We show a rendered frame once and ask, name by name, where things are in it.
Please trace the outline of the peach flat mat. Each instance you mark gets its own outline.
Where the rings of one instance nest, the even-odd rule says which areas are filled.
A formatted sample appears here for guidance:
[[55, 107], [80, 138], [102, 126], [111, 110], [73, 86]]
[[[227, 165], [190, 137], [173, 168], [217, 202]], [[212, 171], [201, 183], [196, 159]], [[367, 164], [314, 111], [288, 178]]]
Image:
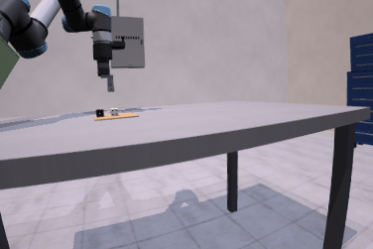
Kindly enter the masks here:
[[[118, 113], [118, 116], [111, 116], [111, 114], [106, 114], [104, 117], [94, 117], [95, 121], [99, 120], [109, 120], [109, 119], [120, 119], [120, 118], [131, 118], [131, 117], [139, 117], [139, 115], [133, 114], [133, 113]], [[120, 118], [118, 118], [120, 117]]]

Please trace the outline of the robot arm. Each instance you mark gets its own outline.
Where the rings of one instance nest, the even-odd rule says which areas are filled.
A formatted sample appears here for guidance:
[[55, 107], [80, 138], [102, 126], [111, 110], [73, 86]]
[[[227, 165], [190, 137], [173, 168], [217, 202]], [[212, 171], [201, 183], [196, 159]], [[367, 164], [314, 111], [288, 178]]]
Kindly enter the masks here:
[[84, 13], [79, 0], [42, 0], [30, 17], [28, 0], [0, 0], [0, 36], [22, 58], [38, 57], [48, 48], [48, 27], [61, 7], [66, 32], [111, 33], [110, 8], [105, 5], [93, 6], [91, 12]]

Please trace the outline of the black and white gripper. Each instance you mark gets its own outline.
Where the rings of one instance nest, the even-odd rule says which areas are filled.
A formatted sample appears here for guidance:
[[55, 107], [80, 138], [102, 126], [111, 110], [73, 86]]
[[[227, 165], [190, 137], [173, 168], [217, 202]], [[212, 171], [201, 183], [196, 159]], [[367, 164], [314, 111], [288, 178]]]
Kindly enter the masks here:
[[124, 37], [121, 41], [113, 41], [110, 32], [97, 31], [93, 36], [93, 59], [97, 60], [97, 73], [101, 78], [107, 77], [108, 91], [114, 91], [113, 74], [110, 74], [109, 61], [112, 60], [112, 50], [124, 50]]

